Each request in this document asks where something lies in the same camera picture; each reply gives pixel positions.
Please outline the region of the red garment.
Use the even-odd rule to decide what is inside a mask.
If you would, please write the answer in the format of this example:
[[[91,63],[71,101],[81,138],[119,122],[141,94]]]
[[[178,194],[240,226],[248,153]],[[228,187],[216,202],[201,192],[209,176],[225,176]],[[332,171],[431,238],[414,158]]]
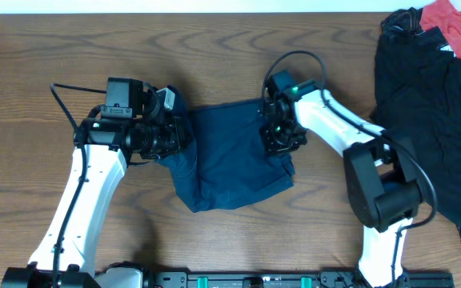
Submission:
[[[456,57],[461,58],[461,12],[449,0],[425,6],[419,24],[424,31],[438,27]]]

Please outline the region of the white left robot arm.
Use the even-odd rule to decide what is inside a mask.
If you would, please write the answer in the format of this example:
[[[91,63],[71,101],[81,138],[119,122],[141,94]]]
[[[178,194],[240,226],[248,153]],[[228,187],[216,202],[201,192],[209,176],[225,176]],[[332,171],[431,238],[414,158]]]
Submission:
[[[111,199],[133,154],[157,162],[193,139],[187,118],[85,118],[74,134],[66,188],[46,235],[24,268],[10,267],[4,287],[152,287],[154,275],[133,262],[97,274],[95,256]]]

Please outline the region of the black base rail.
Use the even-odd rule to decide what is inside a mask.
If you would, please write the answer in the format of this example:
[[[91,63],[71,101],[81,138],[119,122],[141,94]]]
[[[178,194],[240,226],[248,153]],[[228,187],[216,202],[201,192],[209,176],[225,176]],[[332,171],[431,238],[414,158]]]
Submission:
[[[152,271],[133,262],[114,263],[97,273],[101,287],[142,288],[367,288],[358,270],[328,269],[298,273],[216,273]]]

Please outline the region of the black garment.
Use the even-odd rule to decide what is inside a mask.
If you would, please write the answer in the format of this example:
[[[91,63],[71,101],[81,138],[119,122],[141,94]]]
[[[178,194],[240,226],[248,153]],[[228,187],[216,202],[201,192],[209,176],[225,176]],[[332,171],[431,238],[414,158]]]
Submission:
[[[461,59],[439,28],[422,29],[422,14],[400,9],[381,23],[371,119],[409,133],[438,211],[461,237]]]

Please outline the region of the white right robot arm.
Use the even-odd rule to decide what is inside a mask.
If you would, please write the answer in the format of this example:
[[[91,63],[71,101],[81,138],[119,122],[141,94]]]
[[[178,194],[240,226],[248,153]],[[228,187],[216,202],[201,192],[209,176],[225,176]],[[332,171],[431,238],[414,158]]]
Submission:
[[[267,80],[262,114],[267,155],[297,150],[312,131],[342,156],[349,202],[363,224],[358,271],[370,287],[396,286],[403,274],[402,228],[422,201],[409,159],[387,145],[384,128],[348,110],[316,81]]]

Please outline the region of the navy blue shorts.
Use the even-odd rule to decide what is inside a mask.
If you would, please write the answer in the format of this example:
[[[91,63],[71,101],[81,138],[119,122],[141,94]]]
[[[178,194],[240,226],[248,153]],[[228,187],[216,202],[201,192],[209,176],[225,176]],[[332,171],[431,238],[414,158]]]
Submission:
[[[175,193],[194,213],[234,210],[266,200],[294,185],[289,154],[267,156],[259,134],[265,121],[260,100],[188,110],[174,86],[173,114],[181,117],[192,142],[158,160],[169,169]]]

